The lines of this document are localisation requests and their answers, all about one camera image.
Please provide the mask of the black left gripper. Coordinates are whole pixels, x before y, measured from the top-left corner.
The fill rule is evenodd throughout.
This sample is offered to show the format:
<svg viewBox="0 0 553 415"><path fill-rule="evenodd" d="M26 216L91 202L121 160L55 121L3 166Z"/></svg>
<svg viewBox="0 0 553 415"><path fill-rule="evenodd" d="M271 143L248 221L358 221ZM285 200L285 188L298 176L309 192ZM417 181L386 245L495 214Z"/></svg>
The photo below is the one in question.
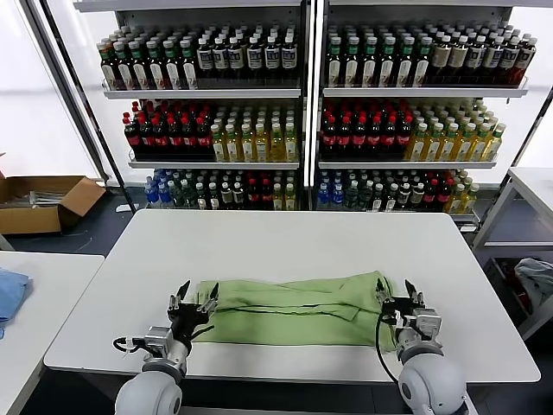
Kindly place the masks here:
<svg viewBox="0 0 553 415"><path fill-rule="evenodd" d="M219 283L205 291L198 290L195 303L183 303L188 293L190 281L181 285L174 295L169 297L168 319L173 338L183 344L190 343L199 335L210 330L209 318L219 303Z"/></svg>

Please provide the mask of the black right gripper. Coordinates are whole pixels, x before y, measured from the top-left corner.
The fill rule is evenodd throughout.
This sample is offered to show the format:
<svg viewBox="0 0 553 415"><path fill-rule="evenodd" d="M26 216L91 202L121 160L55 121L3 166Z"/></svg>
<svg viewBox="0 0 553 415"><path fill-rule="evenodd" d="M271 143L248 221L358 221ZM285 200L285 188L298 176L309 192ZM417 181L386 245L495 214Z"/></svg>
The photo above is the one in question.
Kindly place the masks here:
<svg viewBox="0 0 553 415"><path fill-rule="evenodd" d="M408 297L390 297L390 285L386 278L378 278L375 288L375 298L382 308L379 316L381 323L395 330L412 328L422 330L422 324L416 316L416 311L426 309L423 293L418 291L408 279L404 281Z"/></svg>

